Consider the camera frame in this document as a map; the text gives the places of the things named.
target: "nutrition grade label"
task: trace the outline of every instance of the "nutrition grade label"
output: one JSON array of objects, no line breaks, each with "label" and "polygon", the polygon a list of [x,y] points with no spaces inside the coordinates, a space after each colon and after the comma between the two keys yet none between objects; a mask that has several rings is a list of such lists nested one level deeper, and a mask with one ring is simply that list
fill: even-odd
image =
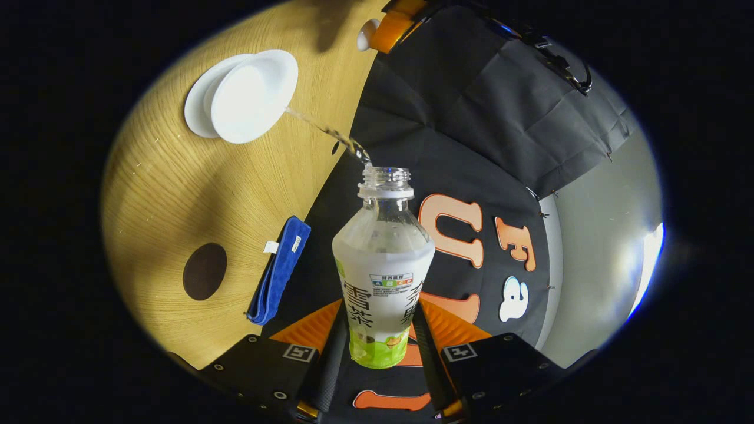
[{"label": "nutrition grade label", "polygon": [[369,278],[372,280],[372,295],[376,297],[405,293],[414,282],[413,272],[396,275],[369,274]]}]

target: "white wall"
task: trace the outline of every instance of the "white wall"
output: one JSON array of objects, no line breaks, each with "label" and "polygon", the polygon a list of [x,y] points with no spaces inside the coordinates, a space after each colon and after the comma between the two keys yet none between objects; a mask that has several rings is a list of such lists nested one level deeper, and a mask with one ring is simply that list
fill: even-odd
[{"label": "white wall", "polygon": [[626,321],[641,277],[643,239],[662,220],[657,169],[642,132],[611,156],[612,163],[606,158],[554,201],[562,287],[554,318],[545,319],[552,327],[541,351],[561,367],[599,348]]},{"label": "white wall", "polygon": [[539,340],[535,348],[542,350],[544,343],[550,335],[555,316],[558,312],[560,302],[560,290],[562,289],[563,278],[563,251],[562,236],[560,234],[560,218],[558,208],[555,205],[555,196],[549,195],[539,201],[540,208],[544,214],[549,214],[544,219],[544,230],[547,232],[547,250],[550,252],[550,289],[547,295],[547,310],[544,313],[544,323],[542,331],[539,333]]}]

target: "white bowl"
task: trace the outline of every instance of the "white bowl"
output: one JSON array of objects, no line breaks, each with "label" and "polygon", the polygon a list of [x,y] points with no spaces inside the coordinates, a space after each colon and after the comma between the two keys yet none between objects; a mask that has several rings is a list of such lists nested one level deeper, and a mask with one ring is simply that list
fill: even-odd
[{"label": "white bowl", "polygon": [[188,93],[186,123],[201,137],[248,143],[285,113],[298,78],[296,58],[287,51],[229,57],[205,72]]}]

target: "folded blue cloth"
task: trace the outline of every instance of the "folded blue cloth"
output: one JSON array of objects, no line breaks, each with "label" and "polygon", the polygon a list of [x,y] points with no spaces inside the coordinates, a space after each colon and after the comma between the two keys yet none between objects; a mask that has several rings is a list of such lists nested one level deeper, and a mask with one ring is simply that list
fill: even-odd
[{"label": "folded blue cloth", "polygon": [[293,267],[299,261],[310,232],[311,227],[299,218],[288,218],[283,227],[277,253],[267,265],[262,282],[251,299],[251,306],[246,313],[249,321],[264,325],[275,316],[280,305],[280,297],[283,296],[285,285],[293,273]]}]

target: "clear plastic bottle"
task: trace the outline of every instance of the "clear plastic bottle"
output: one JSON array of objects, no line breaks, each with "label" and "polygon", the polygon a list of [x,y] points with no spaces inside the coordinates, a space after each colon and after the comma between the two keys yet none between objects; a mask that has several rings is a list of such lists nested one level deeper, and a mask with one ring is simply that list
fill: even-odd
[{"label": "clear plastic bottle", "polygon": [[434,256],[434,242],[408,208],[405,168],[363,172],[363,207],[333,239],[351,334],[351,358],[389,368],[406,354],[409,326]]}]

